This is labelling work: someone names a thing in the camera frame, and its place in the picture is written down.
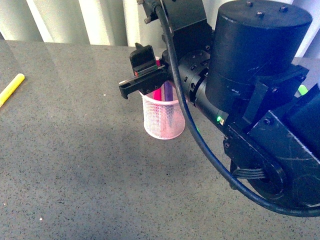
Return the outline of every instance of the robotic arm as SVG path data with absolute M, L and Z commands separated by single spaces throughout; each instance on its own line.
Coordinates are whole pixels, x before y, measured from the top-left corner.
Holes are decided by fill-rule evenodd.
M 295 97 L 308 69 L 291 64 L 311 15 L 275 1 L 230 1 L 212 32 L 201 0 L 138 3 L 146 23 L 159 18 L 167 50 L 157 67 L 152 47 L 136 44 L 135 77 L 119 84 L 122 96 L 173 82 L 194 139 L 233 189 L 280 214 L 320 216 L 320 90 Z M 185 96 L 225 134 L 230 171 L 197 131 Z

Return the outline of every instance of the bolt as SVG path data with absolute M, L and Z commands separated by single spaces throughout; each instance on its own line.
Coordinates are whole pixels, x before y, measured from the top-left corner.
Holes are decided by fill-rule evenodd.
M 263 11 L 258 11 L 256 13 L 256 15 L 259 17 L 259 18 L 263 18 L 265 16 L 265 13 Z
M 277 93 L 278 91 L 279 91 L 279 88 L 277 88 L 277 87 L 274 87 L 274 88 L 272 89 L 272 93 L 273 93 L 273 94 Z
M 151 23 L 151 17 L 148 16 L 148 17 L 144 20 L 144 23 L 145 23 L 145 24 Z
M 245 5 L 247 5 L 248 7 L 252 8 L 254 3 L 252 1 L 246 1 Z
M 266 117 L 265 119 L 263 119 L 263 123 L 265 125 L 272 125 L 274 121 L 270 117 Z
M 287 7 L 286 5 L 282 5 L 282 6 L 280 7 L 279 11 L 280 11 L 281 13 L 286 13 L 286 12 L 288 12 L 288 7 Z

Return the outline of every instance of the yellow marker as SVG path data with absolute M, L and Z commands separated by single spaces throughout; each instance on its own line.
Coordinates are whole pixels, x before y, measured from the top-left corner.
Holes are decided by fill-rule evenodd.
M 19 73 L 15 78 L 9 83 L 8 86 L 0 93 L 0 108 L 5 102 L 8 100 L 8 98 L 11 96 L 11 94 L 14 93 L 14 91 L 19 87 L 19 85 L 25 80 L 25 75 Z

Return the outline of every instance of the pink mesh pen holder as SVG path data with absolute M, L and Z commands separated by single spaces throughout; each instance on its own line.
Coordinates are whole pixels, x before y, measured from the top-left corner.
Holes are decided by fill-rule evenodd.
M 152 97 L 152 92 L 142 95 L 144 129 L 156 139 L 168 140 L 178 137 L 185 129 L 185 118 L 176 92 L 173 91 L 173 101 L 159 101 Z

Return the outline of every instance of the marker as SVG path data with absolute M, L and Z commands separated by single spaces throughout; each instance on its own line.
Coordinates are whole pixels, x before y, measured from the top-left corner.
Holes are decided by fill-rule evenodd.
M 301 94 L 301 96 L 303 96 L 308 92 L 308 89 L 306 88 L 305 85 L 300 85 L 300 87 L 298 88 L 298 91 Z
M 15 78 L 9 83 L 8 86 L 0 93 L 0 108 L 8 100 L 8 98 L 14 93 L 14 91 L 19 87 L 19 85 L 25 80 L 25 75 L 19 73 Z

